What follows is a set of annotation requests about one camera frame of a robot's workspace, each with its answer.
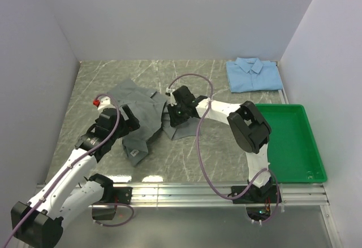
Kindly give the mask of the grey long sleeve shirt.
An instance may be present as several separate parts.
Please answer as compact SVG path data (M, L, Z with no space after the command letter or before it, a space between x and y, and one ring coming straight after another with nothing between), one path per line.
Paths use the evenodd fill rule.
M197 118L191 118L175 128L170 125L169 99L155 89L140 87L131 79L126 79L111 88L108 94L118 101L120 107L127 105L139 120L140 128L122 139L123 149L132 166L148 155L148 142L161 130L172 141L196 135Z

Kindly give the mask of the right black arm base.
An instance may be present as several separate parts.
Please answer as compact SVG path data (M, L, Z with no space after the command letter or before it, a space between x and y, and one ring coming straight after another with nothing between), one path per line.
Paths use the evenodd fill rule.
M279 186L268 183L261 188L252 185L243 196L233 199L232 203L250 205L246 208L247 216L252 223L262 225L275 214L282 198Z

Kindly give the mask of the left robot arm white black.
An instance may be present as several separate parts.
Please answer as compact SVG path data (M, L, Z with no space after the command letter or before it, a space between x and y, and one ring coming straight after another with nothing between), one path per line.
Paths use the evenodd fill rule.
M55 247L64 230L89 206L131 208L132 189L126 187L123 192L116 192L113 181L104 175L94 174L79 191L74 188L116 140L139 127L127 105L103 109L50 182L27 203L17 202L13 206L12 236L32 247Z

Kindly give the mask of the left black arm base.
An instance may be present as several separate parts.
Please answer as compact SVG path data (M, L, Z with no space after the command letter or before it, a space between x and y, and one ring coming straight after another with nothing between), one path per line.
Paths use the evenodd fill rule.
M109 188L101 199L92 205L91 216L97 224L122 218L121 225L132 220L135 210L131 206L132 188Z

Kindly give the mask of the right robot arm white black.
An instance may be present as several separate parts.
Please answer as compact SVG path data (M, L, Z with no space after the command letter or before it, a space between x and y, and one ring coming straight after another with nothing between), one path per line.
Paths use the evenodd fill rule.
M202 162L199 137L205 119L228 125L236 143L246 153L248 185L232 199L243 198L257 203L267 199L273 187L268 161L268 143L272 129L256 105L251 101L232 104L215 101L203 95L195 97L186 86L177 90L168 88L166 93L171 97L171 104L167 106L167 110L172 127L177 127L190 118L200 120L196 128L197 156L202 173L211 189L220 197L227 198L212 184Z

